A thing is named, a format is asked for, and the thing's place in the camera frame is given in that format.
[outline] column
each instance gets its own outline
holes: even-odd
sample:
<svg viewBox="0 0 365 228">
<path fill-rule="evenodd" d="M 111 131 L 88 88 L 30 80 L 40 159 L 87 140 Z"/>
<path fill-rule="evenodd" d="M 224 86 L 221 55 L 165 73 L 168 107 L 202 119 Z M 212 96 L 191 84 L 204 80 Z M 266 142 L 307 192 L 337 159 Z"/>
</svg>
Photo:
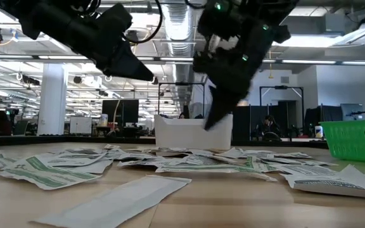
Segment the column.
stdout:
<svg viewBox="0 0 365 228">
<path fill-rule="evenodd" d="M 43 65 L 41 107 L 37 135 L 62 135 L 66 114 L 68 73 L 63 64 Z"/>
</svg>

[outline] green basket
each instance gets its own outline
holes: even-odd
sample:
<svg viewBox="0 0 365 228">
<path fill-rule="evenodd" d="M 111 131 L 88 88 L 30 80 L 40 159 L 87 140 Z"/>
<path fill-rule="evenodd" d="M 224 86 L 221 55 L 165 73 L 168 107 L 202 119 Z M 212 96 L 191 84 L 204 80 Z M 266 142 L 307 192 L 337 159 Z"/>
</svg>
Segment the green basket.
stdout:
<svg viewBox="0 0 365 228">
<path fill-rule="evenodd" d="M 333 157 L 365 162 L 365 120 L 320 124 Z"/>
</svg>

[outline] wooden table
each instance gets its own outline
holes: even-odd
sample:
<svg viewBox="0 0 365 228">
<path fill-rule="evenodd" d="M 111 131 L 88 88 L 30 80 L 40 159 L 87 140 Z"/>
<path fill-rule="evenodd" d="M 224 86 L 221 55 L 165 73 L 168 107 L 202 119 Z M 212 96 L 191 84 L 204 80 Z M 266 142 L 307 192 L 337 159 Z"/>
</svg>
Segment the wooden table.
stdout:
<svg viewBox="0 0 365 228">
<path fill-rule="evenodd" d="M 103 148 L 104 144 L 56 143 L 0 147 L 11 156 L 28 156 L 68 148 Z M 122 145 L 134 148 L 135 145 Z M 288 153 L 301 151 L 318 160 L 338 162 L 326 150 L 310 148 L 257 148 Z M 354 163 L 365 173 L 365 163 Z M 117 168 L 114 164 L 96 182 L 55 191 L 0 177 L 0 227 L 50 227 L 30 223 L 48 213 L 60 212 L 88 201 L 97 194 L 152 174 L 152 170 Z M 292 190 L 284 178 L 277 183 L 252 179 L 245 174 L 163 174 L 192 179 L 192 183 L 165 198 L 159 205 L 135 216 L 121 227 L 254 227 L 343 228 L 365 227 L 365 199 Z"/>
</svg>

